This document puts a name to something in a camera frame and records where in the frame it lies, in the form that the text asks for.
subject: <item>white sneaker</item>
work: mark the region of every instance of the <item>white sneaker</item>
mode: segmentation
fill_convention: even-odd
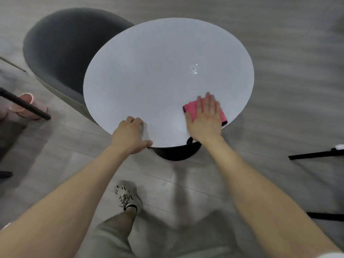
[[[137,196],[136,186],[133,182],[125,180],[119,181],[118,185],[114,188],[114,192],[118,196],[120,207],[122,207],[124,211],[130,206],[136,208],[137,214],[142,211],[142,201]]]

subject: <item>person's left arm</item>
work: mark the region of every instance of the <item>person's left arm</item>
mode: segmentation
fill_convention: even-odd
[[[0,232],[2,257],[74,257],[111,178],[130,155],[152,146],[141,140],[140,118],[128,117],[111,145]]]

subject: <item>pant leg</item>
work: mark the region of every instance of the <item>pant leg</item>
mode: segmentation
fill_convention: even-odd
[[[88,258],[136,258],[128,239],[104,222],[97,225],[88,250]]]
[[[169,258],[243,257],[230,225],[213,212],[185,231],[168,252]]]

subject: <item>pink towel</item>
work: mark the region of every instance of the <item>pink towel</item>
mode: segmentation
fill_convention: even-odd
[[[197,100],[189,102],[188,104],[185,104],[183,106],[184,113],[190,112],[191,117],[192,117],[192,121],[194,121],[196,118],[196,104],[197,104]],[[221,109],[221,121],[222,121],[222,125],[226,125],[228,123],[227,118],[225,116],[225,113],[223,113],[222,109]]]

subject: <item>table base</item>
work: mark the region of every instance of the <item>table base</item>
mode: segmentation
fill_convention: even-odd
[[[184,160],[194,155],[202,146],[199,142],[194,142],[190,145],[178,147],[152,147],[154,152],[167,160],[179,161]]]

